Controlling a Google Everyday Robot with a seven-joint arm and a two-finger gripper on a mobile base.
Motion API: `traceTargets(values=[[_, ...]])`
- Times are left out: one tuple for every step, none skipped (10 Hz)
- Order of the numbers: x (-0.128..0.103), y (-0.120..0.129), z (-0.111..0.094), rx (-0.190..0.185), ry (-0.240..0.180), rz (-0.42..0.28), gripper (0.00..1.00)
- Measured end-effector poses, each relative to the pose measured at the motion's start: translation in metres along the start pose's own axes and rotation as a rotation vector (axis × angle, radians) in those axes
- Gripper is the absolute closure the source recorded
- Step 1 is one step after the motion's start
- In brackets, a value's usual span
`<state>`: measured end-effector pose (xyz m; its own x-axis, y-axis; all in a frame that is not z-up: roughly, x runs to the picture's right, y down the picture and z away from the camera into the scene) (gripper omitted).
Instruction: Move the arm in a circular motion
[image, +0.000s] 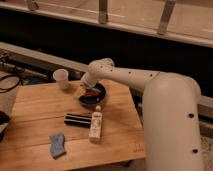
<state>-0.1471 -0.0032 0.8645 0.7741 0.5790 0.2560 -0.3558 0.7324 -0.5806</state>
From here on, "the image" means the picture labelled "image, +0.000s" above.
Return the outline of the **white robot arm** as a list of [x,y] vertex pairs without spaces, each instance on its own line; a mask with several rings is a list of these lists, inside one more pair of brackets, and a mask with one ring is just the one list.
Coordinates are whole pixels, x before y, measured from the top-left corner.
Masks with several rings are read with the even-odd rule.
[[147,171],[205,171],[201,150],[198,83],[181,74],[119,68],[109,59],[88,65],[82,84],[92,88],[102,79],[142,93]]

